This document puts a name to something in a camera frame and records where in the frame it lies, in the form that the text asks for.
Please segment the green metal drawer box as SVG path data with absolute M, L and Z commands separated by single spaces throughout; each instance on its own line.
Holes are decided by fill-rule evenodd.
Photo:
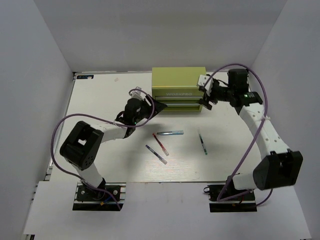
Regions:
M 152 97 L 165 105 L 166 112 L 200 112 L 203 92 L 197 86 L 199 77 L 206 75 L 205 67 L 152 68 Z

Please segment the silver light blue pen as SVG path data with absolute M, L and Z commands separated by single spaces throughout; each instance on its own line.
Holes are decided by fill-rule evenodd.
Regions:
M 174 130 L 174 131 L 162 131 L 156 133 L 159 136 L 176 136 L 176 135 L 183 135 L 183 130 Z

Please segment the green teal pen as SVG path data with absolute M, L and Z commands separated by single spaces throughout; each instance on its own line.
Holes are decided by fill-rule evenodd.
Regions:
M 200 143 L 201 143 L 202 149 L 203 149 L 203 151 L 204 151 L 204 154 L 207 156 L 207 155 L 208 155 L 208 152 L 207 152 L 207 149 L 206 149 L 206 146 L 205 146 L 203 137 L 202 137 L 202 135 L 201 135 L 200 129 L 197 130 L 197 134 L 198 134 L 198 137 L 199 137 L 199 139 L 200 139 Z

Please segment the dark blue clear pen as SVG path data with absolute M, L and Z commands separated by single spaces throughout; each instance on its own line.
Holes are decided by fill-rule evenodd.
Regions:
M 162 157 L 160 156 L 156 151 L 154 151 L 150 146 L 148 146 L 147 144 L 145 145 L 145 147 L 151 152 L 153 153 L 164 165 L 166 165 L 168 162 Z

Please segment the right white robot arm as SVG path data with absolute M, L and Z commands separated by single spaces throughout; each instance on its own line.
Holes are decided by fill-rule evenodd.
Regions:
M 200 75 L 197 86 L 203 92 L 199 103 L 212 109 L 213 104 L 228 102 L 245 122 L 253 136 L 248 149 L 217 196 L 217 201 L 236 200 L 255 189 L 272 190 L 296 184 L 303 163 L 300 151 L 293 151 L 282 140 L 268 118 L 267 97 L 250 91 L 248 69 L 231 69 L 228 83 L 221 86 L 213 76 Z M 251 151 L 258 146 L 261 161 L 249 173 L 238 170 Z

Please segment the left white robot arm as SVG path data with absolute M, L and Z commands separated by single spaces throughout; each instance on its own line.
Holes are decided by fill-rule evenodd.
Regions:
M 152 119 L 168 107 L 153 98 L 151 100 L 153 105 L 140 97 L 130 98 L 124 110 L 116 116 L 116 124 L 90 125 L 79 121 L 63 142 L 60 155 L 75 168 L 81 180 L 89 186 L 88 193 L 94 199 L 99 200 L 106 193 L 106 181 L 94 164 L 100 145 L 107 141 L 128 138 L 136 130 L 139 122 Z

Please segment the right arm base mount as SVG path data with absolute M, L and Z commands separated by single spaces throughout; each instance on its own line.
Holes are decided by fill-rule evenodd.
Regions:
M 217 201 L 218 195 L 224 185 L 224 183 L 209 184 L 203 189 L 203 193 L 208 195 L 209 210 L 211 213 L 257 212 L 256 198 L 253 192 L 228 200 Z

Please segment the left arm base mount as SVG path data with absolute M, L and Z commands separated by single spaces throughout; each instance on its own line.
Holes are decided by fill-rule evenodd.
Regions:
M 75 189 L 72 210 L 90 212 L 119 212 L 125 202 L 126 184 L 106 183 L 105 190 L 112 194 L 120 208 L 118 208 L 117 203 L 110 194 L 90 189 L 82 182 L 78 182 Z

